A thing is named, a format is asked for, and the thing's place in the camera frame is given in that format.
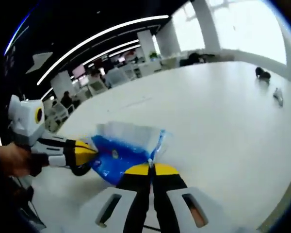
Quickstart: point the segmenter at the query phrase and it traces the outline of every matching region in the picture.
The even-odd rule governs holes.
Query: desk
[[[255,68],[199,64],[137,79],[85,101],[58,134],[82,137],[110,120],[165,128],[175,143],[159,161],[176,167],[188,186],[217,200],[236,222],[257,228],[291,181],[291,83],[271,73],[268,87],[256,79]],[[283,108],[272,96],[276,87],[282,88]],[[50,218],[69,221],[108,185],[92,171],[75,177],[47,167],[33,186],[48,225]],[[46,214],[49,204],[41,201],[47,193],[54,207]]]

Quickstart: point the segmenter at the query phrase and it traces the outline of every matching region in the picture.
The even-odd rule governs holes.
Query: black ceiling
[[[167,23],[170,18],[136,23],[96,38],[67,57],[37,86],[37,81],[48,68],[80,42],[120,23],[144,17],[170,16],[185,2],[186,0],[42,0],[31,10],[18,32],[20,35],[27,28],[14,43],[15,65],[8,72],[7,79],[18,85],[26,97],[39,99],[49,90],[50,80],[59,71],[71,70],[103,51],[137,39],[138,30],[122,34],[127,31],[143,28],[139,30],[142,31],[144,27],[149,27],[155,34],[159,26]],[[40,69],[25,75],[33,65],[34,54],[50,51],[53,55]]]

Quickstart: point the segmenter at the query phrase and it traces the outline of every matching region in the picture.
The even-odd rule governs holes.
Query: human hand
[[[0,162],[5,175],[7,176],[26,176],[30,173],[31,153],[18,147],[15,143],[7,146],[0,146]]]

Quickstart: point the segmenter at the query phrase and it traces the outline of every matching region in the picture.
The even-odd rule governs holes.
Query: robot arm
[[[32,152],[33,173],[39,173],[42,166],[80,166],[97,155],[97,149],[82,141],[47,131],[41,100],[20,101],[13,95],[8,117],[12,120],[15,143]]]

